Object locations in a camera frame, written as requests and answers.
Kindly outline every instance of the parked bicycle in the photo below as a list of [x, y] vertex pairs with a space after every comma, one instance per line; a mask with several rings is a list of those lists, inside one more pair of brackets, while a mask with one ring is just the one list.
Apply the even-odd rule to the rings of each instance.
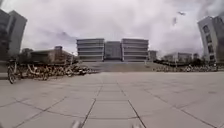
[[10, 60], [8, 65], [8, 80], [14, 84], [17, 80], [21, 80], [22, 71], [16, 60]]

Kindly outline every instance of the tall building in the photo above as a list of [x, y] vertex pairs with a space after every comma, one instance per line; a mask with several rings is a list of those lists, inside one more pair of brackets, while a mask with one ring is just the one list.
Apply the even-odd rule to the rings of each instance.
[[9, 27], [9, 55], [18, 55], [21, 48], [21, 43], [23, 39], [24, 29], [26, 27], [27, 19], [18, 14], [15, 11], [9, 13], [11, 16], [10, 27]]
[[206, 61], [224, 62], [224, 13], [198, 22]]
[[149, 55], [149, 60], [150, 60], [150, 61], [155, 61], [155, 60], [157, 60], [157, 51], [149, 50], [149, 51], [148, 51], [148, 55]]
[[78, 39], [77, 51], [82, 61], [103, 61], [104, 60], [104, 39]]
[[123, 61], [145, 61], [148, 58], [148, 40], [122, 39]]
[[107, 41], [104, 48], [104, 60], [122, 60], [120, 41]]
[[34, 62], [48, 64], [70, 64], [74, 55], [63, 50], [62, 46], [56, 46], [54, 49], [30, 51], [31, 60]]
[[169, 62], [182, 62], [182, 63], [188, 63], [192, 61], [192, 54], [191, 53], [172, 53], [168, 54], [163, 57], [163, 60], [169, 61]]
[[10, 15], [0, 10], [0, 61], [6, 61], [9, 50], [8, 25]]
[[0, 0], [0, 8], [2, 7], [3, 0]]

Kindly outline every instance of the lamp post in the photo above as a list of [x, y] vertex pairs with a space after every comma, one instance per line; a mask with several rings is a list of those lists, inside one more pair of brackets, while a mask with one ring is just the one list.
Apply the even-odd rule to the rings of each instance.
[[72, 52], [72, 58], [71, 58], [70, 65], [72, 65], [72, 62], [73, 62], [73, 53], [74, 53], [74, 52]]

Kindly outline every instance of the cloud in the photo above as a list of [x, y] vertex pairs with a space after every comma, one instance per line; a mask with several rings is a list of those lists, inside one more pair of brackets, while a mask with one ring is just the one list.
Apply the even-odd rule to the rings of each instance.
[[77, 38], [149, 39], [163, 54], [202, 52], [197, 21], [216, 16], [223, 0], [7, 0], [28, 19], [23, 47], [48, 49], [62, 45], [76, 52]]

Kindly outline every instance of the staircase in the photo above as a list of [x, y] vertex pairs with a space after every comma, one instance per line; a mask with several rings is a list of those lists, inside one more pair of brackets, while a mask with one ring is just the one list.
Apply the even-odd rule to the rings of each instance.
[[149, 72], [164, 67], [153, 62], [84, 62], [84, 65], [101, 72]]

